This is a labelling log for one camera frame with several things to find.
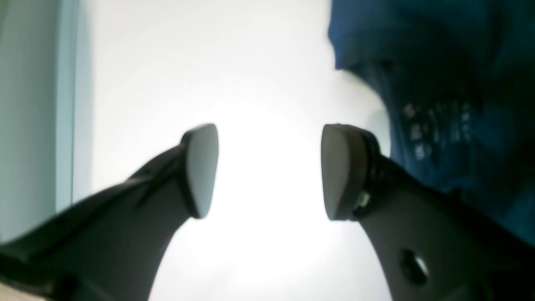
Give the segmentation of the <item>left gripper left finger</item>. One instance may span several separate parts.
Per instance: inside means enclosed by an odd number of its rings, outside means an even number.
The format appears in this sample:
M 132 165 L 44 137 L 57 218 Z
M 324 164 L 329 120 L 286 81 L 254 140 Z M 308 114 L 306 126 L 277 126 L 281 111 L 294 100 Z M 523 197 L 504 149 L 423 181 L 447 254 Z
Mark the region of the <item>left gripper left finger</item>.
M 1 245 L 1 289 L 44 301 L 147 301 L 163 255 L 188 219 L 206 217 L 219 154 L 216 125 L 126 181 Z

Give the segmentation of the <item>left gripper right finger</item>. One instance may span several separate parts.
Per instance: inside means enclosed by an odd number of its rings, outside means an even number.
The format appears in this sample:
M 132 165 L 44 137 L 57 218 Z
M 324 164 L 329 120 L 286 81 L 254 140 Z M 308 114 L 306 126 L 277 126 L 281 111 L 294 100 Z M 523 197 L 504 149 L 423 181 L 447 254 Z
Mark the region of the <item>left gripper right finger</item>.
M 371 132 L 325 125 L 321 171 L 328 218 L 361 225 L 394 301 L 533 301 L 534 248 L 420 184 Z

